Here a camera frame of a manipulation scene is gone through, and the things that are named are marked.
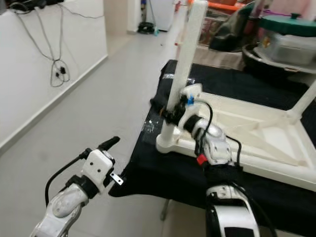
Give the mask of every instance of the tiled floor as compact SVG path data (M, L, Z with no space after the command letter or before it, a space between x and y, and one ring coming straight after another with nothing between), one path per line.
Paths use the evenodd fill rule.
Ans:
M0 158L0 236L28 236L45 212L44 186L62 165L86 147L118 135L111 149L120 173L128 163L160 69L175 57L174 41L186 10L169 33L136 35L90 78ZM82 163L52 185L52 196ZM203 237L204 211L172 202L166 221L164 200L150 196L97 196L82 211L70 237Z

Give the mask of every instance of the chair leg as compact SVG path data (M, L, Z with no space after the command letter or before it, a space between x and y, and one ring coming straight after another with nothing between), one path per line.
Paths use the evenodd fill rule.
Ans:
M169 203L170 203L170 199L166 199L166 201L164 202L163 209L160 214L160 220L162 221L166 219Z

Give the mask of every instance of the black tablecloth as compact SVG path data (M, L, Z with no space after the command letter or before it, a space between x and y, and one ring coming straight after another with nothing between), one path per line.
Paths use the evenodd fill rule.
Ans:
M174 73L176 61L163 68L157 94L166 100L171 79L163 74ZM293 107L307 90L301 83L259 80L236 70L224 70L192 65L190 78L202 83L203 91L287 110ZM303 114L302 124L316 144L316 103L312 102ZM154 195L204 208L206 181L196 160L178 153L161 154L155 148L162 119L150 109L139 135L130 162L121 174L125 183L114 185L109 194L122 197L132 194ZM316 220L314 192L245 173L245 188L265 209L276 228L303 236L316 236L310 222Z

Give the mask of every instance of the table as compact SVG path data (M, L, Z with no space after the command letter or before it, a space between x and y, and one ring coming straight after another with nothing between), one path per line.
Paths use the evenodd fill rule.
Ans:
M174 73L176 61L163 68L157 96L167 102L172 79L162 79ZM225 70L193 64L190 78L203 84L205 92L287 110L299 100L308 87L287 80L259 80L237 70ZM316 145L316 102L304 111L302 124ZM121 174L126 180L114 185L109 194L122 197L133 194L154 195L204 208L206 181L194 158L178 153L161 154L155 148L162 119L150 109L139 135L131 160ZM316 194L312 191L245 173L245 188L263 207L277 229L315 236ZM264 221L259 217L260 225Z

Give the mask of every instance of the green pot lid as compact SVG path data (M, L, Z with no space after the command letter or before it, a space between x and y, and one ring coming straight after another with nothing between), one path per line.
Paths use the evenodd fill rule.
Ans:
M316 22L298 18L300 14L292 16L265 16L261 19L260 27L278 32L282 35L302 37L316 37Z

